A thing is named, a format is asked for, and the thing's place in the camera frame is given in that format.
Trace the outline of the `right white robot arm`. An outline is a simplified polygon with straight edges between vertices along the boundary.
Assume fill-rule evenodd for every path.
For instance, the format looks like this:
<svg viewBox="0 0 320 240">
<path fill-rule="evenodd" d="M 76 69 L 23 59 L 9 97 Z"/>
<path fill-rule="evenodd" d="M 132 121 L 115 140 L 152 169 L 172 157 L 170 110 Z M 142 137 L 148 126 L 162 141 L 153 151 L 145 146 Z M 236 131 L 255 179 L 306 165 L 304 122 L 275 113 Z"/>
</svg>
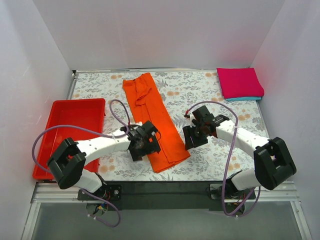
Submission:
<svg viewBox="0 0 320 240">
<path fill-rule="evenodd" d="M 190 120 L 182 129 L 186 150 L 205 145 L 208 137 L 215 137 L 233 144 L 253 159 L 252 169 L 239 171 L 226 179 L 230 198 L 237 199 L 246 189 L 256 187 L 273 190 L 296 174 L 296 165 L 283 139 L 270 139 L 237 127 L 222 114 L 214 116 L 206 106 L 184 116 Z"/>
</svg>

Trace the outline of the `orange t shirt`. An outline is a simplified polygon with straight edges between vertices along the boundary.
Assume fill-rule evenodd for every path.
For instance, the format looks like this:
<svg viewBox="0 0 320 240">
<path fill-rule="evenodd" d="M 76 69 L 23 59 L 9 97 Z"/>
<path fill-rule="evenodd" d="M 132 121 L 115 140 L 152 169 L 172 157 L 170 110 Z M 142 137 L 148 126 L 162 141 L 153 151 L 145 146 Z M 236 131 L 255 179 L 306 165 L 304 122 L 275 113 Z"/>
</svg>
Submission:
<svg viewBox="0 0 320 240">
<path fill-rule="evenodd" d="M 134 120 L 150 121 L 159 131 L 157 139 L 161 151 L 148 155 L 153 171 L 160 173 L 189 158 L 190 153 L 185 149 L 152 75 L 148 72 L 136 79 L 124 80 L 122 88 Z"/>
</svg>

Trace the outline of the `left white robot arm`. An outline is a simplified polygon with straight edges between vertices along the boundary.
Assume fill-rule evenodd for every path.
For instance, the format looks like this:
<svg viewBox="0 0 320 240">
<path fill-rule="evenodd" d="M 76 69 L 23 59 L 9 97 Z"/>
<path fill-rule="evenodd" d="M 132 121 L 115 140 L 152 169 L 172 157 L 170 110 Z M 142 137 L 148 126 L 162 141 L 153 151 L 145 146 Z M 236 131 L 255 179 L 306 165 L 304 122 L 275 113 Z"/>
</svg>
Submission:
<svg viewBox="0 0 320 240">
<path fill-rule="evenodd" d="M 89 163 L 116 152 L 129 151 L 133 161 L 159 153 L 158 129 L 150 122 L 123 126 L 109 137 L 99 136 L 75 141 L 66 138 L 57 147 L 47 162 L 55 181 L 62 190 L 71 187 L 84 189 L 95 199 L 106 196 L 105 181 L 98 174 L 85 169 Z"/>
</svg>

